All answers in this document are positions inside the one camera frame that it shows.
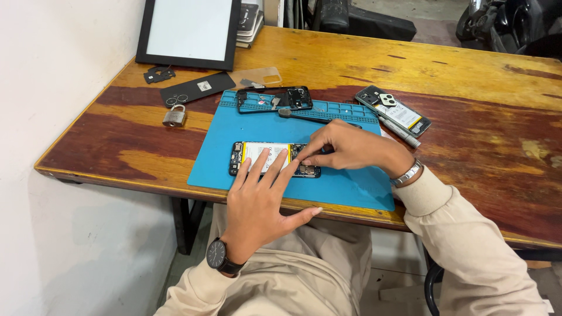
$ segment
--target wristwatch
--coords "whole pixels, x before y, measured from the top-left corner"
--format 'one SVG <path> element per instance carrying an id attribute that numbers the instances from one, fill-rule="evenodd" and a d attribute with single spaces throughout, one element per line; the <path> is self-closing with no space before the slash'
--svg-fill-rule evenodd
<path id="1" fill-rule="evenodd" d="M 421 164 L 422 163 L 416 158 L 416 161 L 414 162 L 414 166 L 410 168 L 410 170 L 406 171 L 406 173 L 403 176 L 399 177 L 398 179 L 390 179 L 390 182 L 394 185 L 397 185 L 408 181 L 411 177 L 414 176 L 414 174 L 418 173 L 418 171 L 422 168 Z"/>
<path id="2" fill-rule="evenodd" d="M 246 264 L 236 264 L 226 257 L 226 243 L 218 237 L 213 240 L 207 249 L 207 264 L 219 272 L 236 274 Z"/>

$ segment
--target fingernail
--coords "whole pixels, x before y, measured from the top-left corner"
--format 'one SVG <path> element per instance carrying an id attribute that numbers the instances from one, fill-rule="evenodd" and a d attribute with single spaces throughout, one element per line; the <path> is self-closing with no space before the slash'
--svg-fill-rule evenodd
<path id="1" fill-rule="evenodd" d="M 318 213 L 322 212 L 322 210 L 324 210 L 322 207 L 319 207 L 317 209 L 315 209 L 314 211 L 312 211 L 312 215 L 316 216 L 318 215 Z"/>

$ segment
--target padlock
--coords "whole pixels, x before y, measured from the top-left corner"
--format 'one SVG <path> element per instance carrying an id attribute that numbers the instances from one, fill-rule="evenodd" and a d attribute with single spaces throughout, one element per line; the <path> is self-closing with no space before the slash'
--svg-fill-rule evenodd
<path id="1" fill-rule="evenodd" d="M 174 111 L 174 109 L 177 107 L 181 107 L 182 111 Z M 182 127 L 184 123 L 185 123 L 185 106 L 181 104 L 174 105 L 171 108 L 171 110 L 168 111 L 168 113 L 166 113 L 166 116 L 164 116 L 164 120 L 162 121 L 162 124 L 164 124 L 164 126 L 169 126 L 169 127 Z"/>

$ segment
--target wooden table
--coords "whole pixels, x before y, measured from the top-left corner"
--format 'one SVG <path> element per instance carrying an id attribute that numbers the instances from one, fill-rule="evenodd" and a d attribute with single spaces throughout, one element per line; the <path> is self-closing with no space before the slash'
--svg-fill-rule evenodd
<path id="1" fill-rule="evenodd" d="M 370 84 L 394 94 L 433 121 L 412 152 L 496 222 L 512 246 L 562 248 L 559 61 L 266 26 L 252 49 L 237 48 L 234 68 L 269 66 L 278 68 L 282 85 L 306 85 L 315 100 L 352 100 Z M 180 129 L 162 125 L 168 109 L 159 94 L 214 71 L 174 67 L 175 78 L 149 85 L 142 74 L 150 67 L 130 62 L 35 169 L 77 182 L 225 202 L 226 191 L 186 184 L 220 93 L 188 103 L 187 126 Z M 403 206 L 387 212 L 314 205 L 324 208 L 323 218 L 408 231 Z M 282 203 L 293 211 L 309 206 Z"/>

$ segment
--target motorcycle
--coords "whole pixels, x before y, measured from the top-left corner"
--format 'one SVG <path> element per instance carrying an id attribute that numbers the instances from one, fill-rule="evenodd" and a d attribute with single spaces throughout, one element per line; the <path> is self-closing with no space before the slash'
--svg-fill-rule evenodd
<path id="1" fill-rule="evenodd" d="M 562 0 L 470 0 L 456 28 L 466 48 L 562 58 Z"/>

